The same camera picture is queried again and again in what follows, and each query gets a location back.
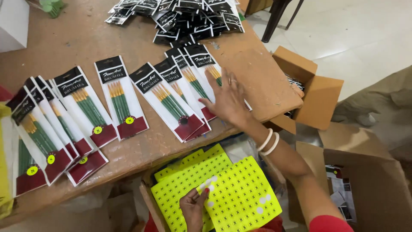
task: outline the wooden table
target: wooden table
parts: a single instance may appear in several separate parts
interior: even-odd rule
[[[104,22],[107,11],[118,0],[73,0],[57,19],[30,8],[27,49],[0,53],[0,85],[16,92],[30,76],[51,79],[76,65],[81,66],[97,95],[107,107],[93,63],[122,55],[131,73],[146,62],[156,64],[165,57],[167,46],[152,43],[156,33],[150,18],[135,17],[127,25]],[[267,121],[300,107],[303,103],[265,49],[250,25],[246,33],[225,33],[202,41],[222,67],[233,71],[245,85],[246,99],[253,115]],[[125,141],[113,141],[102,152],[110,162],[80,186],[73,187],[66,177],[50,187],[43,187],[17,198],[13,213],[0,221],[0,228],[23,220],[48,206],[83,194],[92,188],[113,182],[164,162],[197,147],[217,141],[238,131],[219,119],[211,122],[212,130],[188,143],[180,143],[166,124],[136,91],[150,129]]]

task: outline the white floor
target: white floor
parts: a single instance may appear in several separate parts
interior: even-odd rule
[[[292,0],[279,25],[288,24]],[[247,17],[261,38],[269,8]],[[305,0],[290,28],[276,28],[268,51],[283,46],[318,64],[317,75],[344,80],[343,100],[412,65],[411,0]]]

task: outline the dark brown chair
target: dark brown chair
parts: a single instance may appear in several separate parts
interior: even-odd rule
[[[262,42],[267,43],[269,42],[270,38],[273,35],[273,32],[275,31],[276,27],[278,26],[279,20],[281,19],[283,13],[285,12],[286,7],[292,0],[273,0],[272,7],[270,7],[270,18],[269,22],[267,23],[265,33],[262,36]],[[300,9],[300,6],[302,6],[303,0],[299,0],[299,3],[296,7],[295,12],[293,13],[292,18],[290,19],[288,25],[286,26],[286,30],[289,29],[290,25],[292,24],[292,21],[295,19],[295,16],[297,12]]]

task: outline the woman's hand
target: woman's hand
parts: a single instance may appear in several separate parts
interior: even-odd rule
[[[202,232],[203,204],[209,196],[209,189],[205,188],[201,195],[193,188],[180,199],[180,208],[187,225],[187,232]]]
[[[236,76],[233,73],[227,73],[225,68],[222,70],[222,87],[219,87],[209,71],[205,71],[205,74],[215,93],[216,102],[213,104],[206,98],[200,98],[199,101],[217,117],[242,128],[252,118],[244,101],[243,86],[237,82]]]

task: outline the white bangle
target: white bangle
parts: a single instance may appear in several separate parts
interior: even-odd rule
[[[269,128],[269,135],[267,136],[265,142],[257,149],[257,151],[261,151],[266,145],[267,143],[269,143],[270,138],[272,138],[272,134],[273,134],[273,130],[272,128]]]
[[[276,148],[276,146],[278,145],[278,142],[279,142],[279,134],[277,132],[275,132],[275,135],[276,135],[276,140],[275,140],[275,143],[273,144],[273,146],[267,152],[260,152],[261,155],[267,156],[268,154],[272,153],[273,150],[275,150],[275,148]]]

